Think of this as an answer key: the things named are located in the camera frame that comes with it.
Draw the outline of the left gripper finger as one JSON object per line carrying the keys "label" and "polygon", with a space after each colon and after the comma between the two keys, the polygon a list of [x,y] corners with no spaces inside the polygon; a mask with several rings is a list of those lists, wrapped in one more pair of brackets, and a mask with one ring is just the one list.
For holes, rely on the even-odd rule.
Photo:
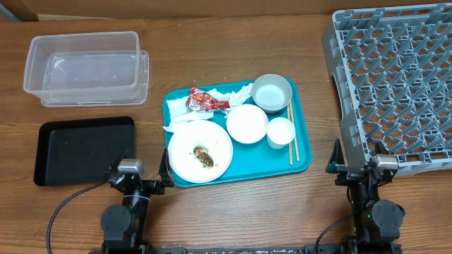
{"label": "left gripper finger", "polygon": [[164,149],[164,152],[162,154],[158,173],[164,187],[174,187],[174,176],[172,173],[172,168],[170,166],[169,152],[167,148]]}
{"label": "left gripper finger", "polygon": [[111,176],[113,172],[117,171],[120,162],[126,158],[128,153],[128,149],[124,148],[123,151],[119,154],[119,156],[108,166],[105,171],[105,176]]}

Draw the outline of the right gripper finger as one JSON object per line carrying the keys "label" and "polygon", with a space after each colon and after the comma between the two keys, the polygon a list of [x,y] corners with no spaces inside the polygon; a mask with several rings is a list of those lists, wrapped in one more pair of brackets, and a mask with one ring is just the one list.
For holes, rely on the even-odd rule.
{"label": "right gripper finger", "polygon": [[340,169],[345,167],[345,160],[343,157],[343,151],[340,144],[340,140],[336,139],[333,146],[331,158],[328,161],[326,167],[326,173],[336,174]]}
{"label": "right gripper finger", "polygon": [[384,146],[384,144],[380,140],[377,140],[375,142],[374,147],[375,147],[375,154],[376,155],[388,155],[389,154],[389,151],[386,149],[386,147]]}

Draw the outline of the brown food scrap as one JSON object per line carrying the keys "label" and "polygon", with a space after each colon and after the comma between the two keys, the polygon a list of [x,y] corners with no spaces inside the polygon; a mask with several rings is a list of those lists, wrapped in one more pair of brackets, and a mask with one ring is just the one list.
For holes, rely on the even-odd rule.
{"label": "brown food scrap", "polygon": [[193,151],[195,157],[198,159],[200,163],[202,163],[203,167],[213,167],[214,162],[211,156],[208,154],[208,150],[202,146],[195,146]]}

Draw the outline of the large white plate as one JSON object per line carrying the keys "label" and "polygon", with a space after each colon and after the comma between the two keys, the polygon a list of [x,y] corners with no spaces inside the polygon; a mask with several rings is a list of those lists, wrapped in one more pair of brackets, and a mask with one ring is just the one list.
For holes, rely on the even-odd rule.
{"label": "large white plate", "polygon": [[[203,167],[193,153],[195,146],[208,150],[213,167]],[[168,152],[169,164],[176,175],[191,183],[207,183],[227,171],[232,162],[233,145],[223,127],[212,121],[197,120],[173,134]]]}

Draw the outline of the small white cup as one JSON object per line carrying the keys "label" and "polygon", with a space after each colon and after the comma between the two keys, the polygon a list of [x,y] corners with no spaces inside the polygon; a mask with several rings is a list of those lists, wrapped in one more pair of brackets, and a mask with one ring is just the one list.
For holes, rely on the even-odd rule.
{"label": "small white cup", "polygon": [[274,118],[267,125],[266,136],[273,149],[281,149],[294,140],[295,126],[289,119]]}

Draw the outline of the white napkin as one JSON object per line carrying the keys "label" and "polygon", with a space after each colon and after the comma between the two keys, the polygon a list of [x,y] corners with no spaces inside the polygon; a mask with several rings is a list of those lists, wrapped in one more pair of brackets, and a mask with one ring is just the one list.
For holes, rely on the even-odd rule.
{"label": "white napkin", "polygon": [[251,97],[252,85],[253,83],[243,85],[238,92],[232,91],[221,93],[216,88],[206,91],[208,94],[212,95],[218,100],[227,100],[230,103],[229,109],[217,109],[214,111],[192,111],[187,109],[185,105],[189,95],[177,99],[171,99],[166,102],[166,105],[169,109],[169,124],[167,126],[163,126],[163,129],[166,132],[175,133],[183,129],[183,127],[191,121],[209,120],[213,118],[214,113],[217,111],[222,112],[225,115],[225,118],[227,118],[228,114],[234,108],[242,105],[247,99]]}

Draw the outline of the red snack wrapper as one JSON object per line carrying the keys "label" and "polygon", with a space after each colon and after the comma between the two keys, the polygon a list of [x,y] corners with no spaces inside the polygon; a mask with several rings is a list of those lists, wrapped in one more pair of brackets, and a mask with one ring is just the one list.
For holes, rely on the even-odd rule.
{"label": "red snack wrapper", "polygon": [[230,103],[227,100],[218,100],[206,91],[196,87],[190,89],[185,105],[187,109],[192,111],[214,111],[230,108]]}

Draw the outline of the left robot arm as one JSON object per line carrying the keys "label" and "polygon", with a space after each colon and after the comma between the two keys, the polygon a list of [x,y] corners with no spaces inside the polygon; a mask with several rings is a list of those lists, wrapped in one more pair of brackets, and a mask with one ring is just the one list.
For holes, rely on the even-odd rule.
{"label": "left robot arm", "polygon": [[163,195],[174,187],[169,153],[164,150],[158,174],[159,180],[145,180],[144,166],[139,159],[128,159],[123,152],[106,172],[108,184],[123,193],[120,205],[111,205],[100,218],[103,230],[102,253],[155,253],[143,240],[146,218],[152,195]]}

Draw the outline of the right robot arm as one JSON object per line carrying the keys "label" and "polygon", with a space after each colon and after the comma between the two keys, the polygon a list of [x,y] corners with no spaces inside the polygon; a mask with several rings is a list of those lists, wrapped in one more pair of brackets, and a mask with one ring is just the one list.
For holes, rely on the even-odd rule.
{"label": "right robot arm", "polygon": [[[390,183],[399,170],[398,161],[388,153],[381,142],[376,143],[377,154],[361,167],[345,164],[339,140],[334,142],[326,172],[335,174],[335,185],[347,188],[347,200],[352,214],[336,221],[322,231],[316,240],[314,251],[320,253],[402,253],[393,242],[400,238],[400,227],[405,210],[398,204],[382,200],[379,187]],[[354,236],[346,237],[338,245],[321,247],[320,241],[331,229],[351,219]]]}

